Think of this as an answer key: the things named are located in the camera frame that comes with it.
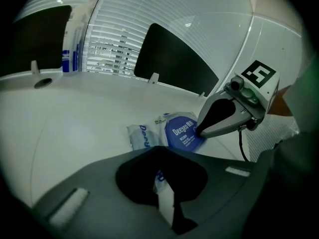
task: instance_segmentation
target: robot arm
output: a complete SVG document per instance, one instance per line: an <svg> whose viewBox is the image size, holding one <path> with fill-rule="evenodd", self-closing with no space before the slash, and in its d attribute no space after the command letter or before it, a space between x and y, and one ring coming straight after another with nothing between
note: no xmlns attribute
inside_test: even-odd
<svg viewBox="0 0 319 239"><path fill-rule="evenodd" d="M211 138L245 128L255 130L278 90L279 72L255 61L235 72L224 89L210 96L200 111L197 135Z"/></svg>

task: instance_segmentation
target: blue label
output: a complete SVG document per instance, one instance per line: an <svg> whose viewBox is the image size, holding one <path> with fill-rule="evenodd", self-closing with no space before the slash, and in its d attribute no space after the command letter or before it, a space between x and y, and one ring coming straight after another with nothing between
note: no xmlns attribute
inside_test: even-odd
<svg viewBox="0 0 319 239"><path fill-rule="evenodd" d="M75 62L75 71L78 70L78 58L79 58L79 44L76 45L76 62Z"/></svg>
<svg viewBox="0 0 319 239"><path fill-rule="evenodd" d="M146 148L148 148L148 147L150 147L150 143L149 143L149 139L147 138L147 136L146 136L146 126L144 126L144 125L140 125L140 128L141 128L141 130L142 130L142 135L143 135L143 137L144 137L144 146L146 147Z"/></svg>
<svg viewBox="0 0 319 239"><path fill-rule="evenodd" d="M62 51L62 71L64 73L69 72L69 58L70 58L70 51L63 50Z"/></svg>
<svg viewBox="0 0 319 239"><path fill-rule="evenodd" d="M160 182L162 182L162 181L164 181L165 180L165 178L164 178L164 176L163 176L163 173L161 172L161 171L158 171L158 173L157 173L157 178L158 178L158 180L160 181Z"/></svg>
<svg viewBox="0 0 319 239"><path fill-rule="evenodd" d="M75 65L76 65L76 51L73 51L73 60L72 60L72 62L73 62L73 71L75 71Z"/></svg>
<svg viewBox="0 0 319 239"><path fill-rule="evenodd" d="M205 141L196 135L197 122L184 116L169 120L165 127L165 133L169 147L194 151Z"/></svg>

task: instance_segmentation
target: white tabletop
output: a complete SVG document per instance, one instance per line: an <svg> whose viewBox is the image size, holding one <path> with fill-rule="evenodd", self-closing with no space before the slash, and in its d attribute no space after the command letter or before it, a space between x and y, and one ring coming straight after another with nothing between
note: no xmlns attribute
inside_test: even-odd
<svg viewBox="0 0 319 239"><path fill-rule="evenodd" d="M45 192L97 160L132 151L127 126L158 115L194 112L205 98L162 85L114 75L46 74L48 87L33 79L0 81L1 166L12 192L32 206ZM243 160L238 132L208 139L198 153ZM249 158L247 139L243 147Z"/></svg>

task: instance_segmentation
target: round hole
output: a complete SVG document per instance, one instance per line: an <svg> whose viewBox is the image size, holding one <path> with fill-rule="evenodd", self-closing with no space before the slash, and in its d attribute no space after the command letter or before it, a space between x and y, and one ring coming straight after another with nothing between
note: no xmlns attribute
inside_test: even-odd
<svg viewBox="0 0 319 239"><path fill-rule="evenodd" d="M239 83L238 82L232 82L230 86L233 90L239 90Z"/></svg>
<svg viewBox="0 0 319 239"><path fill-rule="evenodd" d="M35 85L34 85L34 88L35 89L41 89L41 88L44 88L46 86L48 86L50 83L52 82L52 79L51 78L45 78L41 81L38 81Z"/></svg>

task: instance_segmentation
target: black cable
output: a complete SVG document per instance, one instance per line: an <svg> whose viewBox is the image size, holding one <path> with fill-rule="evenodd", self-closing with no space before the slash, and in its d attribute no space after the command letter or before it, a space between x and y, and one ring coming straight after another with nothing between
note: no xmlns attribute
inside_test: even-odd
<svg viewBox="0 0 319 239"><path fill-rule="evenodd" d="M249 160L245 156L245 153L244 153L244 150L243 150L243 141L242 141L241 131L239 131L239 147L240 147L240 151L241 151L241 154L243 155L244 160L249 162Z"/></svg>

